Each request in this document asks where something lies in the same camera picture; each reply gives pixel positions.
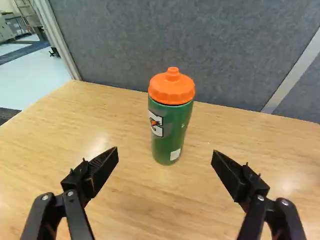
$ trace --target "orange bottle cap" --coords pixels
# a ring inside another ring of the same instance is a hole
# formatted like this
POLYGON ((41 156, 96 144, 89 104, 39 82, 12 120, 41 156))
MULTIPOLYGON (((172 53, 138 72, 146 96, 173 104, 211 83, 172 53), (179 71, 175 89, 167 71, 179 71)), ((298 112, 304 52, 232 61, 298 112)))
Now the orange bottle cap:
POLYGON ((181 74, 176 66, 170 66, 166 72, 151 78, 148 93, 161 104, 180 105, 191 101, 196 89, 190 77, 181 74))

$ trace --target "cubicle wall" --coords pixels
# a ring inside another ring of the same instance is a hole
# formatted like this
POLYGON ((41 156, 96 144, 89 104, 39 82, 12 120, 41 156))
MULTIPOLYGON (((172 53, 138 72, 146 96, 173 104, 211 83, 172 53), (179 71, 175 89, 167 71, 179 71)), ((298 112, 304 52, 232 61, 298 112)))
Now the cubicle wall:
MULTIPOLYGON (((194 79, 196 100, 253 111, 264 107, 320 25, 319 0, 50 4, 83 80, 147 91, 154 74, 177 66, 194 79)), ((281 109, 277 114, 287 114, 281 109)))
POLYGON ((273 113, 320 123, 320 54, 273 113))

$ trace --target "floor mat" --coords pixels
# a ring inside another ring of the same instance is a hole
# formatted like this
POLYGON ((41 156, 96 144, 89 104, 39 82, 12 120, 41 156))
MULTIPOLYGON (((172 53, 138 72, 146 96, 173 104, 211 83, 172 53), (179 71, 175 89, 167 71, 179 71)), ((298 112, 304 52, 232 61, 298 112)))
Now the floor mat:
POLYGON ((0 107, 0 126, 20 112, 21 110, 0 107))
POLYGON ((26 46, 24 48, 18 49, 16 51, 7 53, 5 55, 0 56, 0 65, 8 63, 12 60, 15 60, 17 58, 20 58, 24 55, 33 53, 35 51, 38 51, 40 49, 44 49, 46 47, 49 47, 50 44, 48 41, 37 41, 36 43, 26 46))

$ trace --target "gatorade bottle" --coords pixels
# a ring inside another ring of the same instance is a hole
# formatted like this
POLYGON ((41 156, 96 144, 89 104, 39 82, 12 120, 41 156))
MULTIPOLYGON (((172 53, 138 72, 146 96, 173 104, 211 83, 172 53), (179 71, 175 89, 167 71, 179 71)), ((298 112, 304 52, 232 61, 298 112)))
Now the gatorade bottle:
POLYGON ((174 66, 151 78, 148 116, 152 155, 158 163, 171 165, 180 157, 195 92, 194 81, 174 66))

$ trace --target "wooden table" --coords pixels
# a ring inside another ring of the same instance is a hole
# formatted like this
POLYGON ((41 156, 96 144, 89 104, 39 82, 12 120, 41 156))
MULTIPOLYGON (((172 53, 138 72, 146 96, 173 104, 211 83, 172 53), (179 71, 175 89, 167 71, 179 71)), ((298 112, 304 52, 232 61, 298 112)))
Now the wooden table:
MULTIPOLYGON (((147 93, 70 81, 0 127, 0 239, 17 239, 36 196, 62 192, 82 157, 118 146, 119 164, 86 213, 97 240, 233 240, 243 221, 210 162, 217 149, 249 162, 289 198, 320 239, 320 127, 195 102, 181 159, 151 154, 147 93)), ((70 239, 62 221, 57 239, 70 239)), ((262 239, 270 239, 267 225, 262 239)))

